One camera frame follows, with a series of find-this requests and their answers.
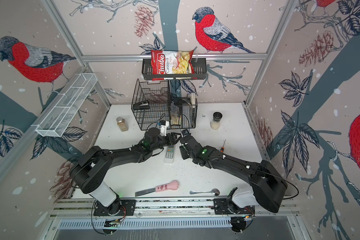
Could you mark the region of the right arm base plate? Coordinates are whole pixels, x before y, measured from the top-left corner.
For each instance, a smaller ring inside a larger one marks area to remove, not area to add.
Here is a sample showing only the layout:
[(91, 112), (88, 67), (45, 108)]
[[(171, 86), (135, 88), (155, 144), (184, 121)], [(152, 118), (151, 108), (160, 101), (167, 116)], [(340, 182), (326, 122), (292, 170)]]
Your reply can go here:
[(250, 215), (255, 214), (254, 206), (238, 207), (231, 200), (227, 199), (213, 199), (212, 210), (216, 215)]

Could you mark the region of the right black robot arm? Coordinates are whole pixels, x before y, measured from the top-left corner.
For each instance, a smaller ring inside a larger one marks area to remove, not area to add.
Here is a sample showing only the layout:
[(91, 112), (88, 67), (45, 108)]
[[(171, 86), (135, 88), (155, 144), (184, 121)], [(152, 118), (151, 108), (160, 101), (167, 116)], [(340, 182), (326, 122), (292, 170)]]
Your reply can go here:
[(184, 160), (190, 158), (194, 164), (220, 170), (245, 181), (252, 187), (260, 206), (272, 213), (279, 211), (288, 185), (270, 162), (237, 159), (214, 147), (203, 147), (191, 135), (181, 137), (180, 143)]

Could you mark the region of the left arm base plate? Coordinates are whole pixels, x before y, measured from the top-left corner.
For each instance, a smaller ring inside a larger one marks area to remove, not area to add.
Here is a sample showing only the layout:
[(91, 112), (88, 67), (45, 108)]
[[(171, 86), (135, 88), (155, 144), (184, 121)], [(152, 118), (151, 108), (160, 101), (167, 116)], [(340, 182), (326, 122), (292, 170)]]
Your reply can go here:
[(116, 199), (110, 206), (105, 207), (99, 201), (96, 201), (93, 215), (96, 217), (133, 216), (136, 203), (137, 201), (133, 199)]

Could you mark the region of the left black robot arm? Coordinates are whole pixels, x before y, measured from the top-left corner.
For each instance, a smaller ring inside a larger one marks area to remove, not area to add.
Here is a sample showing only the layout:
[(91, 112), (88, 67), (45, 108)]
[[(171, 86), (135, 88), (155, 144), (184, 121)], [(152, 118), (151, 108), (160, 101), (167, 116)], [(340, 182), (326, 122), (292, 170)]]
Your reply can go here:
[(125, 164), (143, 163), (154, 156), (154, 151), (175, 145), (180, 138), (179, 133), (162, 136), (159, 129), (151, 128), (138, 144), (130, 148), (104, 150), (94, 146), (74, 165), (70, 178), (84, 194), (89, 194), (102, 206), (114, 206), (120, 198), (104, 182), (108, 170)]

